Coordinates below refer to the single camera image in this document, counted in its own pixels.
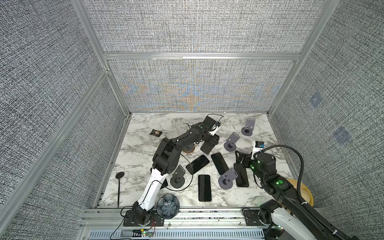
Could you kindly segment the blue case phone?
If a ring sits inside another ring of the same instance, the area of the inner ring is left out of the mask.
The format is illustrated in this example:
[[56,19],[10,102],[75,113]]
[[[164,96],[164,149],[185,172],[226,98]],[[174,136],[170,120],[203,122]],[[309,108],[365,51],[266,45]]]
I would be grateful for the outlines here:
[[221,153],[213,154],[211,155],[211,158],[220,176],[222,176],[229,170],[229,167]]

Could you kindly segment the purple case phone wooden stand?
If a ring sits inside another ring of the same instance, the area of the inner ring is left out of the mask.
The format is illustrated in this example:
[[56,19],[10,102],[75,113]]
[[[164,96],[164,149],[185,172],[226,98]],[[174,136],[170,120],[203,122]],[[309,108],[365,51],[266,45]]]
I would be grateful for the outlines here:
[[217,145],[217,141],[216,140],[212,140],[212,141],[209,141],[209,142],[204,142],[204,144],[201,146],[201,151],[208,155],[211,150]]

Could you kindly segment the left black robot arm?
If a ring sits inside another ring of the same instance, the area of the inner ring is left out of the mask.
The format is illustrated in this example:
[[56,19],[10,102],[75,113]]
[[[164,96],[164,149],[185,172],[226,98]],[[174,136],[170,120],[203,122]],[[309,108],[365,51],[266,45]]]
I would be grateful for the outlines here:
[[192,125],[182,135],[172,139],[162,139],[153,156],[148,184],[141,197],[132,206],[134,219],[139,225],[145,226],[150,221],[151,212],[161,186],[166,177],[176,170],[182,151],[195,143],[203,142],[201,150],[203,153],[209,154],[213,147],[219,143],[220,137],[217,135],[217,131],[220,127],[219,120],[216,121],[207,115],[202,122]]

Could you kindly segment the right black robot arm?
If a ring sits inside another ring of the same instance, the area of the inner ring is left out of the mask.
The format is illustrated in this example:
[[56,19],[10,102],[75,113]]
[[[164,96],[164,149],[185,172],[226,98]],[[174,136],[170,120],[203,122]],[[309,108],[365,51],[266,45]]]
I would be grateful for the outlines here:
[[356,240],[356,236],[348,236],[326,220],[302,196],[304,159],[297,150],[284,146],[299,157],[297,185],[294,186],[277,173],[276,158],[267,153],[275,147],[256,148],[251,154],[235,151],[237,162],[245,163],[253,172],[255,180],[260,180],[261,188],[273,197],[260,206],[260,221],[269,228],[281,227],[296,240]]

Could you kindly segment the middle purple phone stand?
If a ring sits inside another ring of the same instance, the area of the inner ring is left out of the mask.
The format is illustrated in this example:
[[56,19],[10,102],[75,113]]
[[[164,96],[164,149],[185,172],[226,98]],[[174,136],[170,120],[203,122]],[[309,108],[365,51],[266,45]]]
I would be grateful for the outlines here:
[[236,143],[240,139],[240,136],[233,132],[231,135],[227,138],[227,140],[224,143],[224,148],[228,152],[234,152],[237,149]]

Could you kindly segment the wooden base phone stand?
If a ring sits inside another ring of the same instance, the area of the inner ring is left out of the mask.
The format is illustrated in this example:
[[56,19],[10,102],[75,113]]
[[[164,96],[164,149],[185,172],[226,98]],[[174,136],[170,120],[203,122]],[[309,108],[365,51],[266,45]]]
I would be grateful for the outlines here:
[[191,144],[191,145],[186,146],[185,148],[183,148],[183,152],[187,153],[187,154],[193,153],[195,151],[195,148],[196,148],[195,144]]

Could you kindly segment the front right purple stand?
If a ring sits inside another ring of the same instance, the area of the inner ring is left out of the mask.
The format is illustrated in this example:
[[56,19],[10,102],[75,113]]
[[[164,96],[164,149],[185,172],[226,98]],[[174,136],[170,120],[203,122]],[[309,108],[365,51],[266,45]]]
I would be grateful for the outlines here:
[[223,190],[229,190],[233,187],[235,181],[238,178],[238,173],[234,168],[230,168],[223,175],[218,178],[219,186]]

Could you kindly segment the far right purple stand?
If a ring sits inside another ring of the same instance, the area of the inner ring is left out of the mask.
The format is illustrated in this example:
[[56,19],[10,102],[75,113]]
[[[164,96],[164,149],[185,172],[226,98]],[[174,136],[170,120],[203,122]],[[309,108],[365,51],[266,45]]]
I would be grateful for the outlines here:
[[253,131],[254,131],[254,126],[255,126],[255,122],[256,120],[255,119],[252,119],[252,118],[248,118],[246,120],[246,125],[245,127],[243,127],[241,129],[241,133],[244,135],[244,136],[252,136],[253,135]]

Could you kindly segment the front left grey stand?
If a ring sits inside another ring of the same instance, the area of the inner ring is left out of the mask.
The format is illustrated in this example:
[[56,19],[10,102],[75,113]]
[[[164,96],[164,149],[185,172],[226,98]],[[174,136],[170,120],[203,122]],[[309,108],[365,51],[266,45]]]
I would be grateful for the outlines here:
[[179,165],[170,179],[171,186],[175,189],[180,189],[185,184],[185,174],[186,171]]

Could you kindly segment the left grey phone stand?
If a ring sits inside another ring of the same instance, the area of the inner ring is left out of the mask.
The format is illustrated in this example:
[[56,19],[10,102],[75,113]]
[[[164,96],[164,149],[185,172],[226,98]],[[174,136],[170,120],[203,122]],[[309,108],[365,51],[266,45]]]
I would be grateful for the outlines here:
[[115,178],[118,180],[118,196],[117,196],[117,208],[120,207],[120,193],[121,193],[121,178],[125,175],[124,172],[118,172],[115,175]]

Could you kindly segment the small black snack packet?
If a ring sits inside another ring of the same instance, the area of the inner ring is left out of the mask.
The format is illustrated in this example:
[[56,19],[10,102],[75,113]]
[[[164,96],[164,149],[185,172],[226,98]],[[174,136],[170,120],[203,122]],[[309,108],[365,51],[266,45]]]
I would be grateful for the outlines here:
[[155,137],[160,137],[162,133],[163,133],[162,131],[152,129],[152,131],[150,132],[150,135]]

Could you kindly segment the yellow bamboo steamer basket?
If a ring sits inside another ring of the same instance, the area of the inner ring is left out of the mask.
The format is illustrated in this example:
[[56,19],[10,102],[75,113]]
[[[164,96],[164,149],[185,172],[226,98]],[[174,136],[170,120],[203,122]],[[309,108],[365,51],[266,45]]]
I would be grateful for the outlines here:
[[[291,183],[295,189],[297,189],[297,186],[298,186],[298,181],[297,180],[294,180],[294,179],[287,179],[289,183]],[[301,195],[302,197],[304,198],[304,200],[306,202],[308,202],[310,204],[310,206],[314,206],[314,198],[313,198],[313,195],[311,193],[311,191],[309,190],[309,188],[304,185],[303,183],[301,183]]]

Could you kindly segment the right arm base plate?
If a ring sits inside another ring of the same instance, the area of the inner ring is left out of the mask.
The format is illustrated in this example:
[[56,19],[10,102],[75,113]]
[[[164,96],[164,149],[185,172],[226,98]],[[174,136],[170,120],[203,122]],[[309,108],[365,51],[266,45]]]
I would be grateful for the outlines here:
[[244,216],[246,226],[248,227],[255,227],[255,226],[269,226],[268,224],[265,224],[261,221],[260,210],[257,209],[249,209],[249,208],[243,208],[242,214]]

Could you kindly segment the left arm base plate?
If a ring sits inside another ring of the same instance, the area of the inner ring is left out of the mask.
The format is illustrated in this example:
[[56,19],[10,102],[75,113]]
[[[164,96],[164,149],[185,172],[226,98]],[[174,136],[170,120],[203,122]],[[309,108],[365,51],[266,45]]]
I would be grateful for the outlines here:
[[165,222],[156,211],[136,213],[134,210],[127,210],[122,216],[124,227],[150,227],[152,224],[155,224],[155,227],[162,227]]

